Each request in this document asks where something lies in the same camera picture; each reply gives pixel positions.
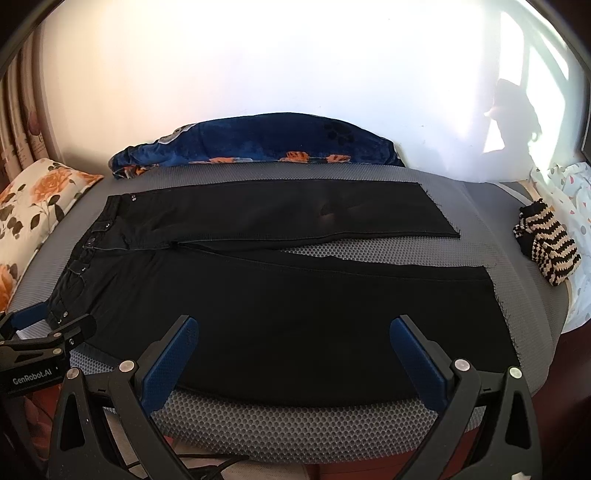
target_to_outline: honeycomb texture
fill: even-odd
[[[86,375],[112,368],[72,351]],[[484,414],[476,408],[467,430]],[[212,452],[273,463],[333,463],[415,449],[437,418],[418,400],[345,408],[265,407],[174,390],[152,414],[164,435]]]
[[[85,194],[46,240],[24,274],[11,309],[27,307],[51,294],[72,248],[102,211],[109,195],[222,181],[312,178],[419,182],[460,232],[460,239],[342,240],[291,252],[393,264],[484,265],[495,285],[530,389],[533,392],[541,387],[566,319],[568,296],[566,288],[550,287],[535,264],[519,251],[511,229],[521,204],[494,185],[475,187],[409,168],[219,164],[154,168],[132,180],[104,179]],[[22,337],[45,336],[48,331],[47,324],[40,322],[23,331]],[[109,369],[75,351],[72,364],[87,374]],[[420,443],[434,414],[418,400],[352,408],[275,408],[173,391],[153,418],[163,433],[210,450],[247,453],[269,462],[318,463],[409,451]],[[482,410],[477,409],[469,428],[481,418]]]

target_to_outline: white bedsheet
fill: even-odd
[[[591,167],[577,163],[554,166],[547,171],[533,169],[530,181],[571,238],[582,262],[569,276],[570,308],[563,333],[591,319]]]

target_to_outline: rivet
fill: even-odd
[[[76,367],[70,368],[68,370],[68,372],[66,373],[66,377],[69,378],[70,380],[72,380],[72,379],[76,378],[79,373],[80,373],[80,370],[78,370]]]
[[[509,375],[512,376],[513,378],[523,377],[523,373],[521,373],[521,370],[519,370],[517,367],[511,367],[509,369]]]
[[[454,365],[460,372],[467,372],[468,370],[470,370],[470,362],[464,360],[463,358],[458,358],[454,362]]]
[[[123,373],[131,372],[134,367],[135,363],[133,363],[131,360],[125,360],[119,364],[119,370],[121,370]]]

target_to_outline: white wall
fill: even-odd
[[[66,0],[43,25],[40,79],[58,157],[110,156],[180,125],[264,112],[349,121],[454,178],[525,177],[503,149],[497,80],[521,84],[538,166],[577,160],[583,72],[524,0]],[[505,112],[522,127],[521,103]]]

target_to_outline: striped knit fabric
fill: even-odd
[[[539,267],[551,285],[560,285],[581,262],[574,240],[542,200],[519,209],[513,233],[521,251]]]

